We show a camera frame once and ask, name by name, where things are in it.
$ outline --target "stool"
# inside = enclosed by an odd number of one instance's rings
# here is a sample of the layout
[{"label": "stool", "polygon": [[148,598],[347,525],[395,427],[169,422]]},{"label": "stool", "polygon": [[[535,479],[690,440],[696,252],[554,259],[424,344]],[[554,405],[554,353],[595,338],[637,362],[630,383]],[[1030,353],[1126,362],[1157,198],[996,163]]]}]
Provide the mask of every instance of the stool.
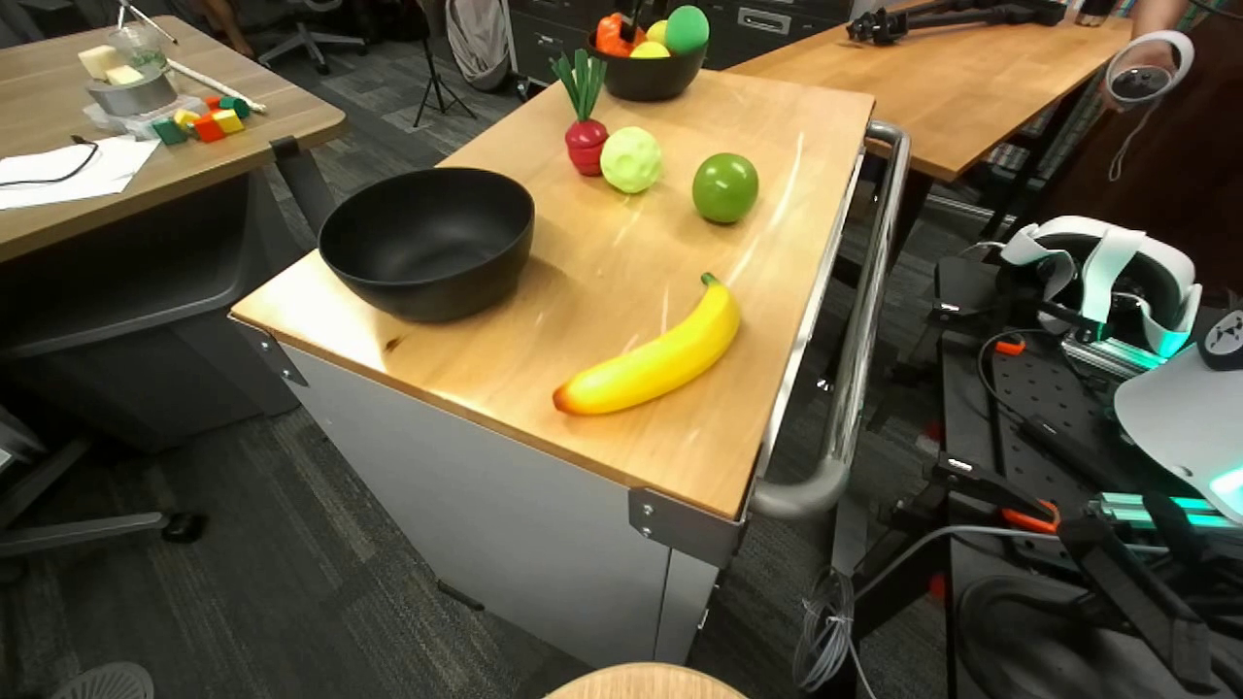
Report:
[{"label": "stool", "polygon": [[741,699],[729,683],[681,663],[615,663],[554,689],[548,699]]}]

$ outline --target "white headset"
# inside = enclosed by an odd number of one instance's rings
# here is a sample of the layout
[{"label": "white headset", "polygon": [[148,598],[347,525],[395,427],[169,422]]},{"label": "white headset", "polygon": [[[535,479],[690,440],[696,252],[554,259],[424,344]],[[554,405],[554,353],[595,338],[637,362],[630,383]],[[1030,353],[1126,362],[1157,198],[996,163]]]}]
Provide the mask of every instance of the white headset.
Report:
[{"label": "white headset", "polygon": [[[1072,248],[1063,248],[1059,241],[1081,241],[1081,248],[1088,248],[1088,257],[1081,259]],[[1081,308],[1072,308],[1081,318],[1109,327],[1113,308],[1118,296],[1126,296],[1138,316],[1142,316],[1142,340],[1135,344],[1142,353],[1150,353],[1157,366],[1164,356],[1172,356],[1197,323],[1199,312],[1199,285],[1197,285],[1197,264],[1182,252],[1170,248],[1164,241],[1145,237],[1142,230],[1123,230],[1098,217],[1052,217],[1045,225],[1025,225],[1017,230],[1000,257],[1009,269],[1025,269],[1025,264],[1045,264],[1045,303],[1058,303],[1059,292],[1069,292],[1081,278]],[[1126,273],[1126,264],[1145,259],[1145,269],[1164,277],[1164,287],[1172,287],[1177,299],[1142,299],[1135,292],[1118,292],[1118,277]],[[1069,323],[1040,316],[1040,327],[1052,334],[1063,334]]]}]

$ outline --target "wooden countertop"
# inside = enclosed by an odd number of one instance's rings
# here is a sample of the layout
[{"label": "wooden countertop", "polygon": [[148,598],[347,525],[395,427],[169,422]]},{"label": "wooden countertop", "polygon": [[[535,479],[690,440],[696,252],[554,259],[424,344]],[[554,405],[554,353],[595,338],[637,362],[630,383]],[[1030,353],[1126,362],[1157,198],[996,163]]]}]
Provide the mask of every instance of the wooden countertop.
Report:
[{"label": "wooden countertop", "polygon": [[[705,71],[681,101],[604,98],[611,127],[649,127],[665,184],[641,198],[578,179],[565,154],[570,101],[545,88],[456,153],[535,198],[534,264],[516,296],[448,327],[395,323],[347,292],[319,252],[235,308],[235,318],[347,369],[553,449],[623,485],[649,485],[736,520],[755,481],[815,277],[841,248],[873,101]],[[763,201],[736,230],[698,221],[690,175],[710,153],[763,172]],[[623,353],[728,278],[746,327],[705,380],[637,412],[578,419],[553,409],[574,369]]]},{"label": "wooden countertop", "polygon": [[909,136],[912,172],[956,184],[1132,37],[1126,18],[1081,27],[1072,17],[1058,27],[912,32],[899,46],[855,44],[847,27],[830,27],[736,72],[873,94],[878,120]]},{"label": "wooden countertop", "polygon": [[[187,63],[189,71],[231,80],[252,101],[264,101],[270,118],[252,118],[245,133],[217,144],[158,146],[129,184],[129,190],[114,198],[4,211],[0,264],[88,234],[106,221],[131,217],[138,211],[182,198],[211,184],[236,179],[272,154],[272,138],[292,136],[312,146],[319,138],[330,138],[347,125],[342,110],[235,54],[179,17],[158,17],[156,23],[174,37],[174,63]],[[72,136],[97,136],[97,127],[81,114],[92,101],[84,94],[79,49],[101,46],[109,37],[114,27],[0,49],[0,154],[51,153],[72,144]],[[179,88],[213,94],[187,76],[179,76]]]}]

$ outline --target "vr headset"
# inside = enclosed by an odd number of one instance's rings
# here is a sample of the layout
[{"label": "vr headset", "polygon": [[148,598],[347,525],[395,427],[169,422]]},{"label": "vr headset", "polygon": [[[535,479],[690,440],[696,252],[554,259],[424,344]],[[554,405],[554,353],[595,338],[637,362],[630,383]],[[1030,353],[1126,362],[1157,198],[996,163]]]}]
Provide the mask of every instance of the vr headset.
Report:
[{"label": "vr headset", "polygon": [[1199,312],[1197,264],[1097,217],[1052,217],[1000,245],[1006,269],[1040,285],[1040,327],[1084,366],[1135,377],[1164,366]]}]

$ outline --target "tomato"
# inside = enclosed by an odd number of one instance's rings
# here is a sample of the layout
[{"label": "tomato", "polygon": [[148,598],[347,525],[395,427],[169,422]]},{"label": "tomato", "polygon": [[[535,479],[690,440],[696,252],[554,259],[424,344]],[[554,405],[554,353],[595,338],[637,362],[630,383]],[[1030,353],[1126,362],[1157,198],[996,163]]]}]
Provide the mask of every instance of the tomato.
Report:
[{"label": "tomato", "polygon": [[696,211],[714,225],[736,225],[751,213],[755,198],[763,195],[763,175],[738,153],[714,153],[698,163],[696,184]]},{"label": "tomato", "polygon": [[644,37],[644,32],[623,17],[623,13],[611,13],[595,23],[595,49],[599,54],[615,54],[615,58],[630,58],[630,49]]}]

